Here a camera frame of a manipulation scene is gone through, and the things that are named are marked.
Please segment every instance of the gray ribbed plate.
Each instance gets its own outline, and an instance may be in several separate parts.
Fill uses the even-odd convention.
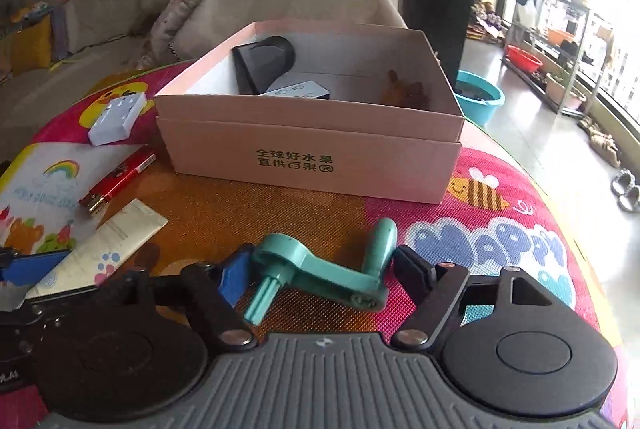
[[[429,357],[400,353],[378,333],[272,333],[221,357],[202,384],[143,420],[89,424],[56,414],[44,429],[613,429],[597,412],[516,421],[456,396]]]

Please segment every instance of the tile floor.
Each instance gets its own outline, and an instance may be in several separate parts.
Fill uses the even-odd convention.
[[[568,220],[600,279],[629,358],[640,378],[640,214],[622,212],[609,190],[616,170],[589,147],[570,118],[558,118],[529,87],[501,65],[502,51],[467,40],[461,70],[477,73],[506,96],[487,132],[529,172]],[[632,384],[636,416],[640,380]]]

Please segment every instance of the paw print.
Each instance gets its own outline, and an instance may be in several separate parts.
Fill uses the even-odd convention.
[[[100,286],[112,273],[115,272],[116,268],[111,263],[117,263],[120,261],[120,254],[118,252],[102,254],[102,261],[97,265],[99,273],[94,276],[94,283],[96,286]]]

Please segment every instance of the gray slipper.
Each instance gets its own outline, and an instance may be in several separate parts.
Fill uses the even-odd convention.
[[[622,196],[631,187],[636,185],[636,177],[629,169],[623,169],[611,182],[611,190],[616,196]]]
[[[629,187],[625,194],[618,198],[618,205],[625,212],[640,212],[640,187]]]

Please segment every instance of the black circular disc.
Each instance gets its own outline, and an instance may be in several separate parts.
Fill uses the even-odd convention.
[[[75,420],[150,415],[188,393],[207,364],[195,332],[139,305],[94,307],[43,334],[34,348],[40,394],[50,411]]]
[[[452,333],[440,364],[471,399],[527,418],[597,407],[618,367],[604,337],[564,305],[496,308]]]

